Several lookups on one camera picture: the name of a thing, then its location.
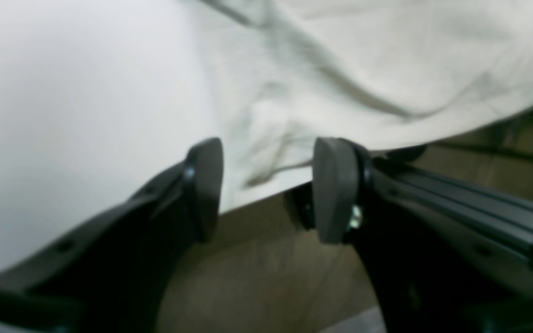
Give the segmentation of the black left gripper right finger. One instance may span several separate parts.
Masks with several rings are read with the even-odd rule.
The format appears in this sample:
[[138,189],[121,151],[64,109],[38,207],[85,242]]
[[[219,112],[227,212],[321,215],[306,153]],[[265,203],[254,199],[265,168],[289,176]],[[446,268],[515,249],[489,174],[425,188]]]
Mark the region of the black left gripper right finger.
[[318,138],[313,204],[320,241],[357,251],[386,330],[533,333],[527,259],[442,213],[392,198],[376,158],[346,139]]

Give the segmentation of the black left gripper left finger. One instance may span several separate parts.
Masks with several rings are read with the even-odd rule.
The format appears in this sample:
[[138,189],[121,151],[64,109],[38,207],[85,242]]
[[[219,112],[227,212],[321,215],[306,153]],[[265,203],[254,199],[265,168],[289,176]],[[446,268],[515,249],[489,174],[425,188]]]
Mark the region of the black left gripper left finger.
[[124,203],[0,272],[0,323],[47,333],[150,333],[191,245],[215,233],[223,145],[201,141]]

